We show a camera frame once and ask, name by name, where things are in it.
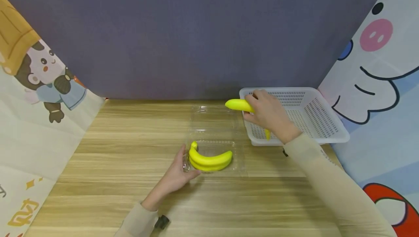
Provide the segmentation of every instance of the toy banana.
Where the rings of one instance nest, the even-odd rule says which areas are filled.
[[[222,170],[230,164],[233,157],[232,151],[227,151],[213,157],[207,157],[199,154],[196,151],[197,148],[198,143],[193,141],[191,143],[191,148],[189,149],[189,162],[195,169],[201,171],[209,172]]]
[[[237,111],[245,111],[249,113],[254,113],[253,107],[243,99],[231,99],[226,102],[226,107],[231,110],[237,110]],[[271,132],[267,129],[265,129],[265,135],[266,139],[269,141],[271,138]]]

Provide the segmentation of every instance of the gray backdrop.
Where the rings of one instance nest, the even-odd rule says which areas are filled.
[[[9,0],[94,93],[317,88],[376,0]]]

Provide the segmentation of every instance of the long sleeve shirt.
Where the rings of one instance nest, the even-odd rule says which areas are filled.
[[[329,160],[316,141],[302,134],[284,145],[284,150],[334,214],[342,237],[397,237],[373,201]],[[115,237],[148,237],[157,219],[157,212],[149,212],[138,203]]]

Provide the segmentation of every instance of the perforated basket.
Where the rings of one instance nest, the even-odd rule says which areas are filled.
[[[309,87],[243,88],[240,99],[252,94],[255,89],[265,89],[278,98],[295,126],[319,144],[349,140],[348,131],[318,90]],[[261,127],[247,121],[244,124],[254,146],[282,145],[272,133],[271,139],[267,140]]]

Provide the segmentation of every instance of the black object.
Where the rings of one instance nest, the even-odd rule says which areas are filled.
[[[162,215],[158,218],[156,224],[154,224],[154,228],[164,229],[169,222],[169,218],[167,218],[165,215]]]
[[[377,3],[376,5],[374,5],[374,7],[372,8],[372,14],[373,15],[377,15],[379,13],[381,13],[381,11],[384,8],[384,4],[383,3]]]

